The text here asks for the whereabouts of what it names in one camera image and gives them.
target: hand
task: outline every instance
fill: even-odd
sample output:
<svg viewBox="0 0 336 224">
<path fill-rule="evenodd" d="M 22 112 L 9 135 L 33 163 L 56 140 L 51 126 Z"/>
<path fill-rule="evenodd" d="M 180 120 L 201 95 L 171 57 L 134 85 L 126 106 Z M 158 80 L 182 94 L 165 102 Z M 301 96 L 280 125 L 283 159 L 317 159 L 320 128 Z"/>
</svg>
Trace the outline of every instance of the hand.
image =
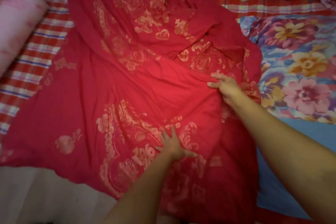
<svg viewBox="0 0 336 224">
<path fill-rule="evenodd" d="M 223 94 L 225 103 L 229 106 L 232 107 L 233 100 L 235 100 L 239 95 L 244 94 L 235 79 L 218 73 L 212 73 L 211 77 L 218 79 L 219 82 L 208 82 L 208 86 L 210 88 L 219 89 L 219 91 Z"/>
<path fill-rule="evenodd" d="M 197 154 L 192 151 L 184 150 L 180 145 L 180 140 L 176 135 L 176 131 L 174 125 L 171 124 L 171 134 L 172 136 L 169 137 L 165 129 L 162 129 L 161 140 L 163 147 L 155 146 L 155 149 L 164 153 L 168 153 L 173 161 L 178 161 L 183 157 L 197 157 Z"/>
</svg>

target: bed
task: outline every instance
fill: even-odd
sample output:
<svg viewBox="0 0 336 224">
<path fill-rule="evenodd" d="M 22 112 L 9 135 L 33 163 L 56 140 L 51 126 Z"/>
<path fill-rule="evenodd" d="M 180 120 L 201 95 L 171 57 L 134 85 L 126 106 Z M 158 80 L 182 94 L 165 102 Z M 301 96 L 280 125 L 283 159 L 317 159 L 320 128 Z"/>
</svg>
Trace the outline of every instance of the bed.
<svg viewBox="0 0 336 224">
<path fill-rule="evenodd" d="M 40 79 L 51 65 L 53 57 L 64 43 L 68 31 L 73 27 L 69 17 L 67 0 L 45 0 L 49 11 L 35 28 L 20 55 L 12 63 L 0 83 L 0 133 L 5 135 L 22 103 L 36 90 Z M 237 19 L 244 16 L 274 16 L 279 14 L 334 15 L 320 1 L 304 0 L 216 0 L 233 11 Z M 258 209 L 261 223 L 285 223 L 298 221 L 264 208 Z"/>
</svg>

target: floor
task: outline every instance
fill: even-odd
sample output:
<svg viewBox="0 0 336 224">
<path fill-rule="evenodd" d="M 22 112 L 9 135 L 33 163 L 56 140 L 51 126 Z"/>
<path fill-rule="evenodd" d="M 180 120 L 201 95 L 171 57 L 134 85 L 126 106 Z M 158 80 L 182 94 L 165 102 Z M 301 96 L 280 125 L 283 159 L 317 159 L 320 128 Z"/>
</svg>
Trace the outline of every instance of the floor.
<svg viewBox="0 0 336 224">
<path fill-rule="evenodd" d="M 1 224 L 96 224 L 114 203 L 112 197 L 51 170 L 0 168 Z"/>
</svg>

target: blue fabric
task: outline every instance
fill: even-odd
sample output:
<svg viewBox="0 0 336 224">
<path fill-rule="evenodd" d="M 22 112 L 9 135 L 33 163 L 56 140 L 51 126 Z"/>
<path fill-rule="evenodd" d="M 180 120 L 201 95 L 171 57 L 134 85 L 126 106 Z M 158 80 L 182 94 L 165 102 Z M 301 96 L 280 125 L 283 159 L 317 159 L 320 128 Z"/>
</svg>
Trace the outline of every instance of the blue fabric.
<svg viewBox="0 0 336 224">
<path fill-rule="evenodd" d="M 336 152 L 336 125 L 286 118 L 280 120 Z M 258 206 L 287 216 L 310 219 L 308 214 L 276 178 L 259 150 L 258 165 L 260 186 Z"/>
</svg>

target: red blanket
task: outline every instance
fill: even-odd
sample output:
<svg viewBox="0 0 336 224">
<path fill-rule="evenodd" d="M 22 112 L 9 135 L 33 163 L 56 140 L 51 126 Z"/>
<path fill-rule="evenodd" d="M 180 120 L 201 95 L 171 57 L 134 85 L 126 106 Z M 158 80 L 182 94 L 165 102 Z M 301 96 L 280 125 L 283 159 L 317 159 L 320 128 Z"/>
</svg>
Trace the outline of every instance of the red blanket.
<svg viewBox="0 0 336 224">
<path fill-rule="evenodd" d="M 2 165 L 46 167 L 119 199 L 173 124 L 199 154 L 174 163 L 161 208 L 252 223 L 256 150 L 210 73 L 259 99 L 261 53 L 212 0 L 69 0 L 75 28 L 2 141 Z"/>
</svg>

